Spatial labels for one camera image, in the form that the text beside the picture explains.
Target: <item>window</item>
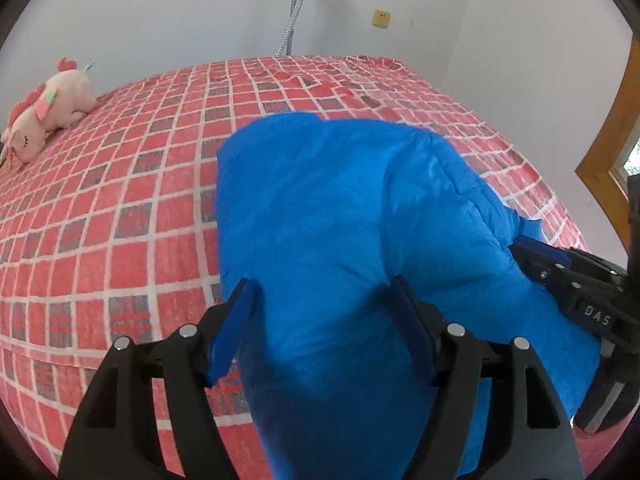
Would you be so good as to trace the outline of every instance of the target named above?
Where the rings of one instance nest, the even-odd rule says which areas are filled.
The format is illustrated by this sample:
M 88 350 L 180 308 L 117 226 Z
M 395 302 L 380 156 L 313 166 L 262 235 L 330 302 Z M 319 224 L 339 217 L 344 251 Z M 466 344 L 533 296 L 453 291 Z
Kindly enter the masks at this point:
M 575 173 L 589 188 L 628 249 L 626 178 L 640 173 L 640 40 L 634 38 L 616 100 Z

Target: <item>white wall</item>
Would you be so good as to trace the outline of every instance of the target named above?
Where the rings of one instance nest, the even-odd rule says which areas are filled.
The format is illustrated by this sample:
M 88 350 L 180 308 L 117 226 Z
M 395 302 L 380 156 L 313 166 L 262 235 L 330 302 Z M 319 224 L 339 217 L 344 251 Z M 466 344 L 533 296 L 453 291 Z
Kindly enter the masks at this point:
M 625 265 L 574 170 L 609 112 L 631 37 L 612 0 L 471 0 L 443 84 L 533 163 L 592 251 Z
M 468 0 L 306 0 L 295 54 L 371 54 L 407 62 L 439 84 Z M 32 0 L 0 50 L 0 117 L 61 56 L 97 64 L 99 91 L 215 60 L 270 56 L 290 0 Z M 389 10 L 389 30 L 371 25 Z

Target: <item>bed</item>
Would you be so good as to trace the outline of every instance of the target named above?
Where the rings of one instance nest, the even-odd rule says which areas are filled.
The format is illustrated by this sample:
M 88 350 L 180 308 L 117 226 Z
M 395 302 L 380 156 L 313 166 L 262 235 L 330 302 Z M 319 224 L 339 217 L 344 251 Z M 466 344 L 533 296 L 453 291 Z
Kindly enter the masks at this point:
M 27 167 L 0 169 L 0 398 L 53 471 L 111 341 L 163 338 L 222 300 L 216 152 L 249 122 L 290 110 L 434 130 L 504 203 L 542 219 L 547 242 L 586 248 L 535 168 L 402 62 L 243 59 L 115 89 Z M 154 398 L 166 463 L 180 473 L 159 382 Z M 237 370 L 209 402 L 240 476 L 270 479 Z

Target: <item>blue cloth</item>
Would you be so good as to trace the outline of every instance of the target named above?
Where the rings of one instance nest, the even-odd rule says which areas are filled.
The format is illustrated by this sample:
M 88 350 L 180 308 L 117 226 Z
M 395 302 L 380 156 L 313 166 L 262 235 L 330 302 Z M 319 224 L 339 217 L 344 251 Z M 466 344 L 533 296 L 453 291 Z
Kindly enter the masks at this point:
M 540 237 L 437 134 L 369 120 L 284 114 L 218 153 L 223 293 L 261 292 L 239 349 L 242 385 L 277 479 L 400 479 L 435 390 L 413 371 L 384 308 L 402 274 L 476 337 L 526 336 L 573 415 L 598 365 L 508 251 Z M 461 472 L 477 465 L 481 387 Z

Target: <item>electrical outlet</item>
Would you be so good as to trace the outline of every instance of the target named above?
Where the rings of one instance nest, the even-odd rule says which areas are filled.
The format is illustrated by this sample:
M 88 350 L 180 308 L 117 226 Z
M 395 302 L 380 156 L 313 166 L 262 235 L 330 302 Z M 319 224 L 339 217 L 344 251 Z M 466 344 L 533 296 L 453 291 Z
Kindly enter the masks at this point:
M 374 27 L 389 28 L 390 22 L 391 22 L 391 12 L 387 12 L 386 10 L 376 9 L 375 12 L 373 13 Z

